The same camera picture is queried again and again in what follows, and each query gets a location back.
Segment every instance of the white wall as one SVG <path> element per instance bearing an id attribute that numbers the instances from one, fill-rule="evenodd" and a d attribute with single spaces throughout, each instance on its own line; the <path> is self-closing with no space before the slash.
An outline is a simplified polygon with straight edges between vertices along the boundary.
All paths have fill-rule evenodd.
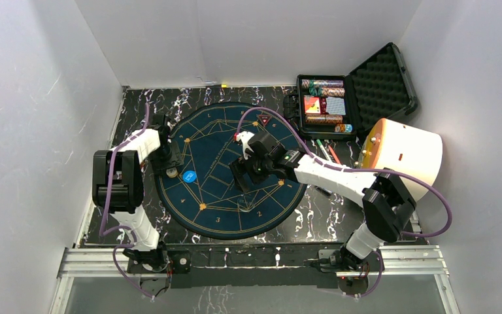
<path id="1" fill-rule="evenodd" d="M 401 38 L 420 0 L 76 0 L 123 85 L 295 84 Z"/>
<path id="2" fill-rule="evenodd" d="M 0 1 L 0 313 L 46 313 L 121 87 L 73 0 Z"/>
<path id="3" fill-rule="evenodd" d="M 454 221 L 435 239 L 462 313 L 502 313 L 502 1 L 425 0 L 399 47 L 421 107 L 414 125 L 441 134 L 435 186 Z M 425 231 L 444 224 L 434 197 Z"/>

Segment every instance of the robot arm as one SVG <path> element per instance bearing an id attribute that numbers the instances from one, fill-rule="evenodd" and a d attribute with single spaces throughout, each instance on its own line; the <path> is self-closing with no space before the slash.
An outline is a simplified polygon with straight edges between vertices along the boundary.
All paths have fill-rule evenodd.
<path id="1" fill-rule="evenodd" d="M 115 148 L 98 150 L 93 155 L 93 202 L 96 206 L 105 206 L 107 184 L 112 175 L 109 213 L 121 225 L 131 228 L 137 238 L 127 233 L 135 246 L 124 250 L 124 254 L 154 270 L 163 268 L 168 259 L 164 242 L 141 205 L 144 196 L 141 167 L 149 159 L 153 171 L 177 175 L 176 166 L 182 160 L 177 145 L 168 142 L 170 131 L 170 119 L 164 115 L 155 116 L 152 125 L 143 132 L 133 132 L 131 141 L 118 149 L 112 173 L 109 171 Z"/>
<path id="2" fill-rule="evenodd" d="M 340 166 L 323 166 L 302 150 L 286 150 L 266 132 L 238 134 L 244 154 L 230 164 L 237 188 L 244 192 L 248 175 L 254 184 L 270 175 L 297 183 L 313 184 L 338 193 L 361 206 L 365 222 L 350 236 L 328 264 L 344 269 L 358 269 L 365 258 L 384 242 L 396 242 L 410 219 L 416 202 L 397 175 L 347 173 Z"/>

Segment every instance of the small white object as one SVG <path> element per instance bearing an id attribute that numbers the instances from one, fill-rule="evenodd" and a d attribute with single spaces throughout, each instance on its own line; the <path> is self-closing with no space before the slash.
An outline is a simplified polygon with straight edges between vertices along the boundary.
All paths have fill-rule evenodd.
<path id="1" fill-rule="evenodd" d="M 241 142 L 241 146 L 243 147 L 243 158 L 245 158 L 245 159 L 249 158 L 249 154 L 245 153 L 245 150 L 249 149 L 249 150 L 253 151 L 251 149 L 251 147 L 249 147 L 249 140 L 251 140 L 251 137 L 253 137 L 253 135 L 255 135 L 255 134 L 253 134 L 249 131 L 243 131 L 243 132 L 240 132 L 240 134 L 236 135 L 236 137 L 235 137 L 236 141 Z"/>
<path id="2" fill-rule="evenodd" d="M 167 169 L 166 176 L 168 176 L 168 178 L 175 178 L 176 176 L 178 176 L 178 169 L 176 169 L 175 167 Z"/>
<path id="3" fill-rule="evenodd" d="M 157 248 L 159 233 L 151 225 L 142 205 L 138 206 L 133 214 L 117 211 L 110 215 L 118 220 L 119 224 L 130 227 L 134 232 L 137 241 L 135 241 L 135 246 L 132 249 L 138 251 L 151 251 Z M 127 231 L 126 233 L 130 237 L 130 240 L 134 242 L 131 232 Z"/>

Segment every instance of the round blue mat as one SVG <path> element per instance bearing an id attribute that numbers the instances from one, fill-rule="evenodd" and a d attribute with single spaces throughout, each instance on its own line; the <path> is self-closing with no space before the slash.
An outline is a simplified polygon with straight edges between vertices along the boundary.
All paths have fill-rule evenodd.
<path id="1" fill-rule="evenodd" d="M 274 175 L 251 186 L 245 195 L 234 187 L 228 165 L 243 151 L 233 136 L 239 118 L 251 107 L 233 102 L 206 106 L 180 121 L 171 133 L 184 165 L 176 178 L 159 177 L 159 196 L 174 219 L 197 234 L 215 239 L 262 234 L 288 218 L 305 193 L 306 185 L 278 180 Z M 251 112 L 242 130 L 265 130 L 286 148 L 297 147 L 290 130 L 277 117 L 272 116 L 264 126 L 259 115 L 269 114 Z"/>

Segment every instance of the red sticker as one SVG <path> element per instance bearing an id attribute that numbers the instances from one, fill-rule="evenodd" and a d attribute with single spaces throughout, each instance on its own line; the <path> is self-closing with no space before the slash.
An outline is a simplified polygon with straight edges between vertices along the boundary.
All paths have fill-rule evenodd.
<path id="1" fill-rule="evenodd" d="M 272 118 L 272 116 L 269 116 L 268 114 L 259 114 L 257 117 L 259 118 L 263 126 L 267 126 L 268 122 Z"/>

